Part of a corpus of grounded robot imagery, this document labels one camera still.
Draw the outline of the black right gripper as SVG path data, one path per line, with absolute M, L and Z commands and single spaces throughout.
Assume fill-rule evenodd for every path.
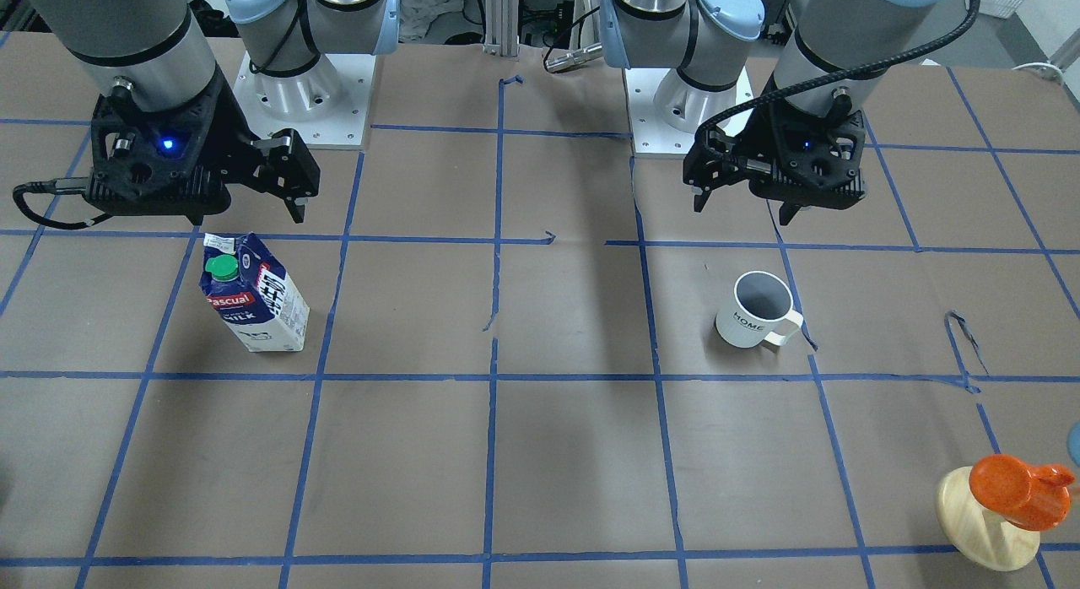
M 321 172 L 300 132 L 259 138 L 222 73 L 193 101 L 159 112 L 138 108 L 134 90 L 116 77 L 95 106 L 89 204 L 111 216 L 201 219 L 227 211 L 229 188 L 240 184 L 275 196 L 303 224 Z

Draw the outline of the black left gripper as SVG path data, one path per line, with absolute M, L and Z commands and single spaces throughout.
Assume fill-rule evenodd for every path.
M 780 226 L 807 206 L 845 211 L 864 200 L 861 151 L 863 113 L 843 89 L 833 93 L 824 116 L 805 113 L 788 101 L 751 111 L 735 136 L 710 128 L 683 159 L 683 182 L 692 186 L 692 209 L 701 213 L 723 186 L 748 182 L 752 195 L 777 200 Z

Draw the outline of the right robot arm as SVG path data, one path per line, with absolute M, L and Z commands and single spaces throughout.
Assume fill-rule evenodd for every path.
M 321 172 L 296 124 L 343 102 L 330 55 L 379 56 L 400 39 L 400 0 L 225 0 L 258 99 L 282 122 L 260 136 L 216 61 L 190 0 L 28 0 L 98 89 L 85 177 L 31 180 L 13 203 L 39 226 L 116 216 L 226 212 L 241 185 L 280 199 L 297 224 Z

